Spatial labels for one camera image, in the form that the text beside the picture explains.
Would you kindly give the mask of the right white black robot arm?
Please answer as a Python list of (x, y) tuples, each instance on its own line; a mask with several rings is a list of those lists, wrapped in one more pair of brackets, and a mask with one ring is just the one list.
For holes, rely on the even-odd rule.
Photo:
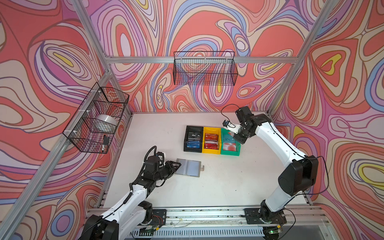
[(229, 127), (234, 139), (244, 144), (254, 136), (263, 140), (284, 166), (278, 177), (278, 187), (261, 203), (260, 216), (267, 218), (280, 212), (299, 193), (316, 183), (319, 160), (308, 156), (289, 142), (265, 114), (254, 115), (249, 107), (235, 111), (238, 125)]

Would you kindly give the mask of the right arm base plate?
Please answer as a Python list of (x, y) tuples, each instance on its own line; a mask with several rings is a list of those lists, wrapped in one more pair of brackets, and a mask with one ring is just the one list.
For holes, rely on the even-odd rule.
[(243, 217), (249, 225), (285, 225), (287, 223), (284, 210), (271, 212), (264, 207), (245, 208)]

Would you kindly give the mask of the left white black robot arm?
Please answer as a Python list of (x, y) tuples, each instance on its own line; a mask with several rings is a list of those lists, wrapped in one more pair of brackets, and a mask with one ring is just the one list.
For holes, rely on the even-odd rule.
[(151, 192), (166, 182), (182, 166), (165, 161), (163, 153), (146, 157), (137, 178), (129, 184), (129, 192), (100, 216), (92, 215), (85, 223), (79, 240), (124, 240), (134, 228), (152, 221), (153, 206), (147, 202)]

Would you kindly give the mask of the pink white circle card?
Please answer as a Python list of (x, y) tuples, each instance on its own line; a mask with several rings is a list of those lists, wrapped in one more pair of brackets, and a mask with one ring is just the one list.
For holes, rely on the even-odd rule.
[(229, 152), (236, 152), (237, 151), (237, 145), (236, 145), (236, 143), (223, 143), (222, 150), (223, 151), (229, 151)]

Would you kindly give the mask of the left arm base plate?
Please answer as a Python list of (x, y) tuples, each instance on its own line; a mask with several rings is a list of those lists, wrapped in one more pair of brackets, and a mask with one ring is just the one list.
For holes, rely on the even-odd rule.
[(141, 226), (163, 226), (166, 224), (167, 210), (166, 209), (154, 209), (150, 215), (150, 218), (145, 217)]

